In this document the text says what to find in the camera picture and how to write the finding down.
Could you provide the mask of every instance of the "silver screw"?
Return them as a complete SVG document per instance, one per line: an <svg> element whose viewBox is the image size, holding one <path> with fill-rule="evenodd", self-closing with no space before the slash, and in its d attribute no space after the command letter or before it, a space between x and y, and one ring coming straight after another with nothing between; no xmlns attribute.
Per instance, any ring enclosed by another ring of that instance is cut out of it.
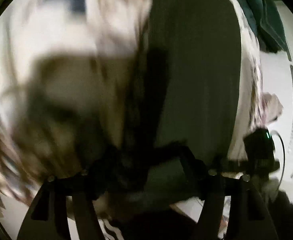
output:
<svg viewBox="0 0 293 240"><path fill-rule="evenodd" d="M241 178L242 178L245 182L250 181L250 175L248 175L248 174L243 175Z"/></svg>
<svg viewBox="0 0 293 240"><path fill-rule="evenodd" d="M81 171L81 175L82 175L82 176L86 176L86 175L88 175L88 170L83 170L83 171Z"/></svg>
<svg viewBox="0 0 293 240"><path fill-rule="evenodd" d="M50 177L48 177L48 182L52 182L52 181L54 181L54 180L55 180L54 176L50 176Z"/></svg>
<svg viewBox="0 0 293 240"><path fill-rule="evenodd" d="M218 173L217 173L217 170L215 170L215 169L210 169L210 170L208 171L208 174L209 174L210 176L215 176L215 175L217 175Z"/></svg>

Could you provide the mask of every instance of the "teal fabric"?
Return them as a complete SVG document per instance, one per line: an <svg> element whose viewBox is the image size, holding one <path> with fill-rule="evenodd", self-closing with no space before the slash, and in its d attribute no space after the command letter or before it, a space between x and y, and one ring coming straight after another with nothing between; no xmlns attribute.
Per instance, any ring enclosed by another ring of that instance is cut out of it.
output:
<svg viewBox="0 0 293 240"><path fill-rule="evenodd" d="M283 24L273 0L238 0L251 30L265 43L267 50L287 51Z"/></svg>

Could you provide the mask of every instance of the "wire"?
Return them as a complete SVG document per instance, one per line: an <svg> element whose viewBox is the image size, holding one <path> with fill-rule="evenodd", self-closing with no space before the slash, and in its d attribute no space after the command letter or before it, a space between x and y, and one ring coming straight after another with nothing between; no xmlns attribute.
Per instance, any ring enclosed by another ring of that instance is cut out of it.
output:
<svg viewBox="0 0 293 240"><path fill-rule="evenodd" d="M272 135L272 134L275 134L275 135L277 135L278 137L279 137L279 139L280 139L280 141L281 141L281 144L282 144L282 150L283 150L283 167L282 167L282 174L281 174L281 179L280 179L280 181L279 181L279 186L278 186L278 189L277 190L279 190L279 188L280 188L280 185L281 185L281 182L282 182L282 180L283 180L283 175L284 175L284 173L285 173L285 145L284 145L284 143L283 143L283 140L282 140L282 137L280 136L280 134L277 132L277 131L271 131L270 132L270 134Z"/></svg>

